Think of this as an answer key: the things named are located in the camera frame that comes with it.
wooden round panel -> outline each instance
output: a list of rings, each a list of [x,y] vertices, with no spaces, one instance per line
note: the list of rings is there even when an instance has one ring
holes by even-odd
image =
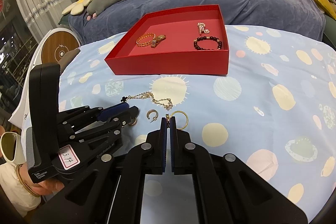
[[[76,38],[68,32],[55,32],[50,35],[42,48],[42,63],[58,63],[70,50],[79,47]]]

white cup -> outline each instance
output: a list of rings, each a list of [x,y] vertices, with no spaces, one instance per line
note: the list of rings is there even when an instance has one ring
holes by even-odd
[[[21,136],[15,132],[5,132],[0,138],[1,153],[6,162],[17,166],[26,162],[21,145]]]

blue polka dot tablecloth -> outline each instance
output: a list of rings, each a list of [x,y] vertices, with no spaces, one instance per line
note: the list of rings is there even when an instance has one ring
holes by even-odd
[[[84,45],[61,75],[59,110],[107,108],[145,91],[157,100],[171,98],[168,113],[188,115],[184,130],[193,142],[213,154],[234,153],[312,220],[336,182],[336,52],[299,34],[261,26],[227,25],[226,31],[230,62],[224,77],[116,76],[104,58],[125,33]],[[118,155],[144,142],[167,113],[149,99],[128,103],[140,113],[136,126],[124,128]],[[146,117],[151,109],[159,112],[152,123]],[[185,125],[182,114],[176,121]],[[28,118],[24,128],[29,126]],[[164,175],[146,176],[141,223],[197,223],[192,178],[174,176],[170,156],[167,161]]]

green sofa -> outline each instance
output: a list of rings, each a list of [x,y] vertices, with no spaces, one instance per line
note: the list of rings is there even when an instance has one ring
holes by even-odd
[[[322,42],[331,46],[336,50],[336,21],[333,20],[330,16],[325,16],[325,30],[323,33]]]

black beaded bracelet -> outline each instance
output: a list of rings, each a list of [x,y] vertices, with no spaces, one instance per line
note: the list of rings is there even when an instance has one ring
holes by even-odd
[[[202,40],[213,40],[213,41],[216,41],[217,44],[218,44],[218,47],[217,49],[221,49],[222,48],[222,42],[217,38],[217,37],[214,37],[214,36],[203,36],[203,37],[198,37],[197,39],[194,40],[194,47],[195,49],[197,50],[212,50],[212,49],[209,49],[209,48],[201,48],[197,42],[199,41],[202,41]]]

